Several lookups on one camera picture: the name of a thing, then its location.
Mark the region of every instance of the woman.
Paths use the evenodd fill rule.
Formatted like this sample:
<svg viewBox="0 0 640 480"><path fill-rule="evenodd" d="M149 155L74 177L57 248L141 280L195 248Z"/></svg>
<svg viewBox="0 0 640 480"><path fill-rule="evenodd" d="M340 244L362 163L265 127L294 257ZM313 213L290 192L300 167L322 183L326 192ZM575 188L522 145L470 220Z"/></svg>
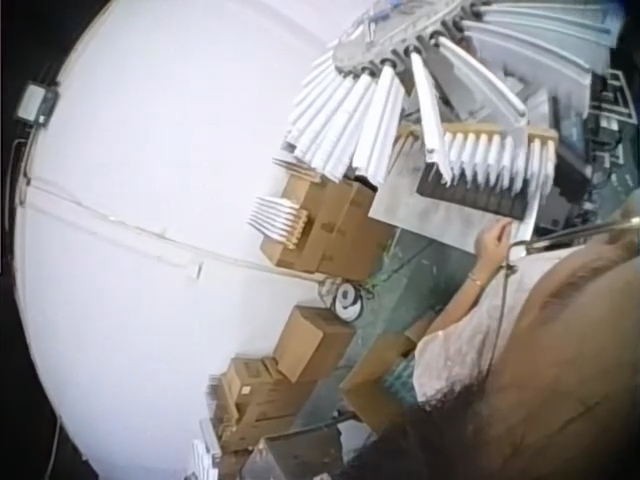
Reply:
<svg viewBox="0 0 640 480"><path fill-rule="evenodd" d="M614 217L637 215L640 190ZM507 221L478 236L476 266L419 342L422 406L339 479L610 478L637 439L638 232L516 262L498 328L509 236Z"/></svg>

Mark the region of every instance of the stacked cardboard boxes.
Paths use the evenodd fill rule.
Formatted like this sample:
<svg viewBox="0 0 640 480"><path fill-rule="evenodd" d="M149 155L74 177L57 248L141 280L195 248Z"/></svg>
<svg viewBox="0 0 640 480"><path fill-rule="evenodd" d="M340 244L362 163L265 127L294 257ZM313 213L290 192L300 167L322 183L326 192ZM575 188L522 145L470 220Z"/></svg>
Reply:
<svg viewBox="0 0 640 480"><path fill-rule="evenodd" d="M350 180L334 183L291 175L282 197L308 212L308 221L296 248L265 237L260 249L277 267L365 280L393 233L393 227L369 217L374 196Z"/></svg>
<svg viewBox="0 0 640 480"><path fill-rule="evenodd" d="M289 431L354 333L328 309L296 306L274 357L232 359L221 376L213 417L222 451L252 448L263 437Z"/></svg>

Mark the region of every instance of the woman's arm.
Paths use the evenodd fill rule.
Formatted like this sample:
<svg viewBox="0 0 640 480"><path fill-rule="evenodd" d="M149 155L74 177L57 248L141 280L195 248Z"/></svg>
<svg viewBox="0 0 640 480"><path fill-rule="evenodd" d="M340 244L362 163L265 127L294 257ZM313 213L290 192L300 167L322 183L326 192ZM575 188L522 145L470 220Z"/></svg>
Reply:
<svg viewBox="0 0 640 480"><path fill-rule="evenodd" d="M462 320L475 306L507 256L511 239L511 221L500 220L483 230L476 239L476 265L445 309L427 329L431 335Z"/></svg>

